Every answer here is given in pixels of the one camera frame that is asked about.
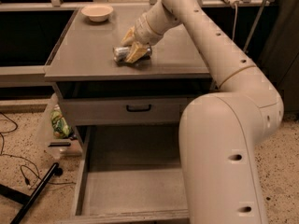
white bowl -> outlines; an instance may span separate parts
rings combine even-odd
[[[113,7],[110,5],[91,5],[84,7],[81,12],[91,21],[101,22],[107,20],[113,12]]]

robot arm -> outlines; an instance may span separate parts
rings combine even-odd
[[[161,0],[122,40],[139,59],[183,23],[220,90],[193,100],[179,124],[179,147],[192,224],[265,224],[254,145],[283,116],[281,98],[256,64],[200,8],[201,0]]]

terrazzo floor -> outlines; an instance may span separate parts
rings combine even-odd
[[[4,154],[23,156],[34,162],[43,176],[56,160],[43,150],[36,141],[36,129],[42,117],[37,113],[6,113],[18,124],[12,133],[13,125],[0,115],[0,132],[5,138]],[[67,157],[59,160],[64,173],[55,176],[51,182],[76,182],[80,157]],[[284,119],[280,129],[269,139],[256,147],[256,161],[261,177],[261,185],[269,224],[299,223],[299,122],[295,116]],[[21,174],[21,165],[35,167],[28,161],[0,156],[0,184],[9,186],[25,194],[27,188]],[[23,169],[34,183],[36,177]],[[22,224],[52,224],[56,220],[68,219],[73,202],[75,185],[47,185]],[[21,205],[0,196],[0,223],[10,223]]]

open drawer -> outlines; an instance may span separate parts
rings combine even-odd
[[[178,124],[97,126],[68,223],[189,223]]]

black handle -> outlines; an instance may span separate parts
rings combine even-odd
[[[128,112],[148,112],[148,111],[151,110],[151,105],[147,105],[147,107],[144,107],[142,105],[142,108],[140,108],[140,107],[137,108],[136,106],[130,106],[130,105],[128,105],[128,106],[126,106],[126,108],[127,108]]]

